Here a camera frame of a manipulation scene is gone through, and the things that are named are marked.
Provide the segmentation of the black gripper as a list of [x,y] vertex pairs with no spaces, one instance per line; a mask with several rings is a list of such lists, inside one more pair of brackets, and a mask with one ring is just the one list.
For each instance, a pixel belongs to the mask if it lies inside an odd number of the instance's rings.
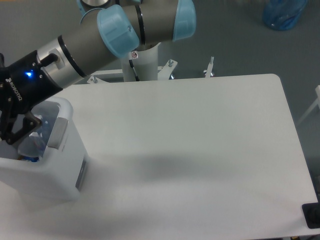
[[40,59],[35,50],[9,66],[0,54],[0,138],[9,145],[21,142],[42,121],[30,110],[62,91],[45,71],[59,57],[50,53]]

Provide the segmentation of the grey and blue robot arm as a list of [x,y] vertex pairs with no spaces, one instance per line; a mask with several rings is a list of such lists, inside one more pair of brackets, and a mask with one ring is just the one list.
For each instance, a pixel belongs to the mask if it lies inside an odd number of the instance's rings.
[[0,138],[9,145],[42,122],[37,104],[141,46],[191,37],[197,26],[191,0],[142,0],[88,10],[79,27],[9,66],[0,67]]

